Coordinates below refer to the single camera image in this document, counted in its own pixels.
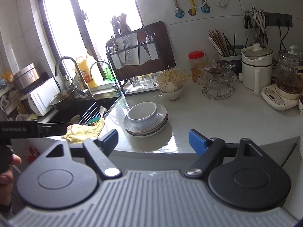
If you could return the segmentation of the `left hand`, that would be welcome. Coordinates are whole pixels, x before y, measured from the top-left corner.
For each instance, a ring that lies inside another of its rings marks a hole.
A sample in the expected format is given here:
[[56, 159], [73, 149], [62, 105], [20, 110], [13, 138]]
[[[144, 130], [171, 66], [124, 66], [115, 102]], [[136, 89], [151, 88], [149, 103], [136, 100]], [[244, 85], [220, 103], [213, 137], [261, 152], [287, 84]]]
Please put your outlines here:
[[11, 166], [18, 166], [22, 163], [19, 156], [13, 154], [11, 158], [11, 163], [8, 170], [1, 174], [1, 191], [0, 191], [0, 201], [1, 205], [8, 206], [11, 203], [11, 192], [13, 189], [13, 171]]

